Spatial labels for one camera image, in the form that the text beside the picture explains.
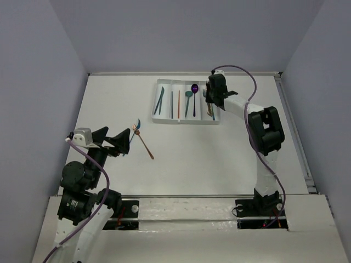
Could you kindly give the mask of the purple metal spoon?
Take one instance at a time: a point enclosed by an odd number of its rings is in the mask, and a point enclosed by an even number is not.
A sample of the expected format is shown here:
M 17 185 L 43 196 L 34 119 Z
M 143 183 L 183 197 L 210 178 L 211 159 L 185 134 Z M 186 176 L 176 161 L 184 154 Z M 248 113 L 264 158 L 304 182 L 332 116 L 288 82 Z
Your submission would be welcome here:
M 194 83 L 191 85 L 191 91 L 194 95 L 194 105 L 193 105 L 193 117 L 196 117 L 196 93 L 199 91 L 198 84 Z

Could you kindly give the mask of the iridescent rainbow fork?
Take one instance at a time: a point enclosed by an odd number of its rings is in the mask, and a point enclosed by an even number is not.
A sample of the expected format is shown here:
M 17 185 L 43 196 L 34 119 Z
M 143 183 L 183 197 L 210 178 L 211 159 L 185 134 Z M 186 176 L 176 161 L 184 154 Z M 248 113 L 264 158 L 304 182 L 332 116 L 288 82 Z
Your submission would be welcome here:
M 215 121 L 215 115 L 214 115 L 214 108 L 213 108 L 213 104 L 211 104 L 211 112 L 212 112 L 212 120 Z

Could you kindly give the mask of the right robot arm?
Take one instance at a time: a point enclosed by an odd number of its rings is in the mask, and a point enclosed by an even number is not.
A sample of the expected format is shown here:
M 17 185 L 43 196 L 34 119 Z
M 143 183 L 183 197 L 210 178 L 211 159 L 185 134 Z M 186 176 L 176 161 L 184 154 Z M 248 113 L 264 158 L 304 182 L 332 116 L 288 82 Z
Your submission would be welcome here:
M 244 121 L 250 146 L 257 157 L 257 181 L 251 199 L 236 200 L 233 214 L 238 218 L 279 216 L 286 192 L 276 172 L 278 151 L 285 140 L 278 110 L 263 107 L 229 91 L 223 71 L 213 70 L 206 82 L 206 102 Z

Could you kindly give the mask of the dark blue chopstick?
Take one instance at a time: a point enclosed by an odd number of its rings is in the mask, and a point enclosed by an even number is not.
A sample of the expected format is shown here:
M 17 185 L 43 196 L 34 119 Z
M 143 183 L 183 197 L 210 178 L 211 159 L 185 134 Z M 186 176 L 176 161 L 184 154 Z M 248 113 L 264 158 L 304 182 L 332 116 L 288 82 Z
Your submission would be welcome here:
M 173 91 L 171 91 L 171 119 L 173 119 Z

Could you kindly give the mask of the teal plastic knife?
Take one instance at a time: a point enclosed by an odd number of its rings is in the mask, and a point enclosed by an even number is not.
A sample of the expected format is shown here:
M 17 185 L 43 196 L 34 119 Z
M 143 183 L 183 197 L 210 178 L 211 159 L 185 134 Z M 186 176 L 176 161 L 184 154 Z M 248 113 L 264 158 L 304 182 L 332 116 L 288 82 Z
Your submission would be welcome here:
M 164 92 L 165 92 L 164 87 L 161 87 L 161 92 L 160 92 L 159 98 L 162 98 L 162 100 L 163 100 Z M 162 104 L 161 104 L 161 106 L 158 108 L 158 114 L 159 114 L 159 115 L 161 114 L 161 109 L 162 109 Z

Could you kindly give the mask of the teal plastic spoon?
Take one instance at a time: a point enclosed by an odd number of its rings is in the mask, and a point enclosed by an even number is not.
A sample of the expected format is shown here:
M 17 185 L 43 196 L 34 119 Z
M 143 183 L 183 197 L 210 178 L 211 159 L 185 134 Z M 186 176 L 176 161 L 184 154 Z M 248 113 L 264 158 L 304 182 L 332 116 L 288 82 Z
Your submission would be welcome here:
M 187 118 L 187 115 L 188 115 L 189 101 L 190 101 L 190 98 L 192 97 L 192 95 L 193 95 L 193 93 L 191 90 L 187 90 L 185 92 L 185 96 L 186 96 L 185 118 Z

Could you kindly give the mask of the orange chopstick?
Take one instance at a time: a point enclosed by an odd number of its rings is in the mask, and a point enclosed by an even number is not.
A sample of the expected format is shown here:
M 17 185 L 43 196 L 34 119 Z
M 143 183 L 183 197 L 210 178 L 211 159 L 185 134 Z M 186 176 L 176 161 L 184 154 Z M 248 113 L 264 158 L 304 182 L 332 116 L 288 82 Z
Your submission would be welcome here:
M 178 101 L 177 101 L 177 119 L 180 118 L 180 90 L 178 91 Z

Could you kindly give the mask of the gold ornate fork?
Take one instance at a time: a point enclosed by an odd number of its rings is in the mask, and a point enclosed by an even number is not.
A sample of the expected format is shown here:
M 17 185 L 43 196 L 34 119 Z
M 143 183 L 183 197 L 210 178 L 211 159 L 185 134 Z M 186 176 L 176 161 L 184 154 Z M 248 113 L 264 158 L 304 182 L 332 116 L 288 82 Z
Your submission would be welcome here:
M 207 114 L 212 118 L 213 117 L 213 110 L 212 110 L 212 104 L 207 103 Z

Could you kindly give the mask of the rose gold fork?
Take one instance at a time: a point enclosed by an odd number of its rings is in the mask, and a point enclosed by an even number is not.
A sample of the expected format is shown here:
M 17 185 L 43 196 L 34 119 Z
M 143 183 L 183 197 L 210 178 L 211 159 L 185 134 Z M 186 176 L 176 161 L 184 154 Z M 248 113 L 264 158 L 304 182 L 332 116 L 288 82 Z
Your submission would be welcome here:
M 136 135 L 139 137 L 139 139 L 141 140 L 141 142 L 142 142 L 143 146 L 145 147 L 147 153 L 149 154 L 150 158 L 151 158 L 151 159 L 154 159 L 153 154 L 151 153 L 151 151 L 149 150 L 149 148 L 148 148 L 147 145 L 145 144 L 143 138 L 142 138 L 141 135 L 140 135 L 140 131 L 139 131 L 139 129 L 137 128 L 137 126 L 136 126 L 135 124 L 132 125 L 132 129 L 133 129 L 133 131 L 134 131 L 134 134 L 136 134 Z

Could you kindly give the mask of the blue plastic fork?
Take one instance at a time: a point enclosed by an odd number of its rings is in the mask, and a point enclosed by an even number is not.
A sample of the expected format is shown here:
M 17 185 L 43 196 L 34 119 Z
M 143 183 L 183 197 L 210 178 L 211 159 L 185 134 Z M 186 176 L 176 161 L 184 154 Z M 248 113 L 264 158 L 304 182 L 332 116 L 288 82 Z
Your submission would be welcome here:
M 137 125 L 136 125 L 136 128 L 139 130 L 139 129 L 140 129 L 140 126 L 141 126 L 141 121 L 140 121 L 140 119 L 138 119 L 138 123 L 137 123 Z M 129 140 L 129 143 L 132 142 L 134 136 L 135 136 L 135 132 L 133 132 L 133 134 L 132 134 L 132 136 L 131 136 L 131 138 L 130 138 L 130 140 Z

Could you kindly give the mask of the dark blue plastic knife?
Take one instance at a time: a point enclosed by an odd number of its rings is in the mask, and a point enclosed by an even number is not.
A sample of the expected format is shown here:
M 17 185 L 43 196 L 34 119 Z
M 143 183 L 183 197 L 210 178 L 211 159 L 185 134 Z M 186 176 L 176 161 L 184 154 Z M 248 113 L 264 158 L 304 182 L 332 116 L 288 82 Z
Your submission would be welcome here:
M 157 101 L 155 110 L 154 110 L 154 114 L 156 114 L 156 112 L 157 112 L 158 108 L 161 106 L 161 104 L 162 104 L 162 98 L 159 98 Z

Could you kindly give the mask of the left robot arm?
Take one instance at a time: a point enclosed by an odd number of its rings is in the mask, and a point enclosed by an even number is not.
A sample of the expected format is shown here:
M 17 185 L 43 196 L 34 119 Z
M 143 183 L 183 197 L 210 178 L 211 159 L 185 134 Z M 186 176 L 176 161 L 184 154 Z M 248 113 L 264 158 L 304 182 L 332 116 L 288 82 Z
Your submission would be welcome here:
M 108 130 L 76 128 L 65 140 L 85 161 L 72 161 L 63 167 L 58 225 L 53 249 L 45 262 L 87 262 L 107 221 L 122 211 L 121 194 L 109 185 L 99 193 L 92 192 L 100 176 L 107 184 L 110 182 L 104 170 L 106 159 L 129 152 L 131 130 L 127 128 L 114 137 L 107 136 Z

